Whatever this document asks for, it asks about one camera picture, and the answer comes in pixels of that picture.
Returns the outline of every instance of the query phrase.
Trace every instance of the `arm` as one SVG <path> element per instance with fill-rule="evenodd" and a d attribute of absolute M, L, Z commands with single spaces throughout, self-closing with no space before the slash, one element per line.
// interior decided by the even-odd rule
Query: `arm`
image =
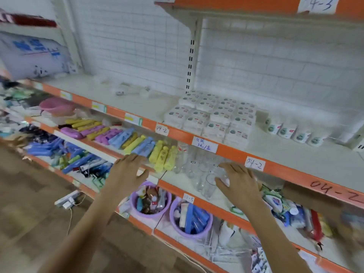
<path fill-rule="evenodd" d="M 131 154 L 114 163 L 105 186 L 95 201 L 38 273 L 87 271 L 112 213 L 120 201 L 135 191 L 148 177 L 148 170 L 136 176 L 143 160 L 143 156 Z"/>
<path fill-rule="evenodd" d="M 222 163 L 220 167 L 226 170 L 230 186 L 227 187 L 219 178 L 216 178 L 216 185 L 248 217 L 262 243 L 272 272 L 290 273 L 294 268 L 297 273 L 312 273 L 263 202 L 252 171 L 233 163 Z"/>

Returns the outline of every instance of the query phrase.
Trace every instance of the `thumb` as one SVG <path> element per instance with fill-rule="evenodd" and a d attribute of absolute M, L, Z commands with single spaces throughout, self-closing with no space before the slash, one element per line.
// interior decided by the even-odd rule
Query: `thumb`
<path fill-rule="evenodd" d="M 220 178 L 215 177 L 215 182 L 217 188 L 220 189 L 220 191 L 226 196 L 226 194 L 229 193 L 229 187 L 224 184 L 224 182 L 221 181 Z"/>
<path fill-rule="evenodd" d="M 137 177 L 137 181 L 140 182 L 140 183 L 143 183 L 149 176 L 149 170 L 146 169 L 144 170 L 144 172 L 142 174 L 140 174 L 138 177 Z"/>

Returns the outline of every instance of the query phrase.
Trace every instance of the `yellow bottle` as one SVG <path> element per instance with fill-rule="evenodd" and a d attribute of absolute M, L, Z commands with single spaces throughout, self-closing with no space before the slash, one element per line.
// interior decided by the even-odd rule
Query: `yellow bottle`
<path fill-rule="evenodd" d="M 133 132 L 131 134 L 131 136 L 129 137 L 129 139 L 127 139 L 125 141 L 125 143 L 123 143 L 123 145 L 121 146 L 121 149 L 126 148 L 128 145 L 130 145 L 132 142 L 134 142 L 137 138 L 138 138 L 138 133 Z"/>
<path fill-rule="evenodd" d="M 93 140 L 95 139 L 97 136 L 105 133 L 106 131 L 109 131 L 110 128 L 109 127 L 104 127 L 103 129 L 100 129 L 99 131 L 97 132 L 94 132 L 94 133 L 91 133 L 91 134 L 88 134 L 86 137 L 89 139 L 89 140 Z"/>
<path fill-rule="evenodd" d="M 167 159 L 168 147 L 163 147 L 161 153 L 158 156 L 157 162 L 154 165 L 156 172 L 160 173 L 163 170 L 164 163 Z"/>
<path fill-rule="evenodd" d="M 74 123 L 80 123 L 80 122 L 83 122 L 85 121 L 86 119 L 68 119 L 68 120 L 65 120 L 64 122 L 66 124 L 74 124 Z"/>
<path fill-rule="evenodd" d="M 130 145 L 128 145 L 125 149 L 124 152 L 125 154 L 130 154 L 131 151 L 133 149 L 135 149 L 141 142 L 144 141 L 146 137 L 144 135 L 140 136 L 139 138 L 137 138 L 134 142 L 132 142 Z"/>
<path fill-rule="evenodd" d="M 94 122 L 93 124 L 90 124 L 90 125 L 88 124 L 86 126 L 78 127 L 77 130 L 78 131 L 84 131 L 86 129 L 90 129 L 90 128 L 93 128 L 95 126 L 100 126 L 100 125 L 102 125 L 102 122 Z"/>
<path fill-rule="evenodd" d="M 177 147 L 172 146 L 172 148 L 168 152 L 166 163 L 164 164 L 164 169 L 165 170 L 173 170 L 174 169 L 174 164 L 176 162 L 177 152 L 178 152 Z"/>
<path fill-rule="evenodd" d="M 72 125 L 72 128 L 76 128 L 76 127 L 80 127 L 80 126 L 85 126 L 86 124 L 90 124 L 90 123 L 93 123 L 95 120 L 84 120 L 84 121 L 81 121 L 79 123 L 74 123 Z"/>
<path fill-rule="evenodd" d="M 159 153 L 162 150 L 162 147 L 163 147 L 163 141 L 159 140 L 157 142 L 157 144 L 155 145 L 155 147 L 153 148 L 152 153 L 149 156 L 149 162 L 151 162 L 153 164 L 155 164 L 157 162 L 157 159 L 158 159 Z"/>

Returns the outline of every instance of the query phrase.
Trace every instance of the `left hand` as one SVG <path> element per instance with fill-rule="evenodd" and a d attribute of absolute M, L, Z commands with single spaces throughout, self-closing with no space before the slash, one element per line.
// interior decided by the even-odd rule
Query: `left hand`
<path fill-rule="evenodd" d="M 146 161 L 144 156 L 137 154 L 125 155 L 122 159 L 117 160 L 110 170 L 110 174 L 105 181 L 105 186 L 101 194 L 115 202 L 120 201 L 136 191 L 139 186 L 148 178 L 149 170 L 137 176 L 138 169 Z"/>

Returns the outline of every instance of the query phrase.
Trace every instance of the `left arm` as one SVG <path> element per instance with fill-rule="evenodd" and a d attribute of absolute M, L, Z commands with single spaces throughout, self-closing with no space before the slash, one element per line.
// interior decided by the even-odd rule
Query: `left arm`
<path fill-rule="evenodd" d="M 120 201 L 135 191 L 149 175 L 136 176 L 143 156 L 126 155 L 115 162 L 105 186 L 85 215 L 38 273 L 86 272 L 107 222 Z"/>

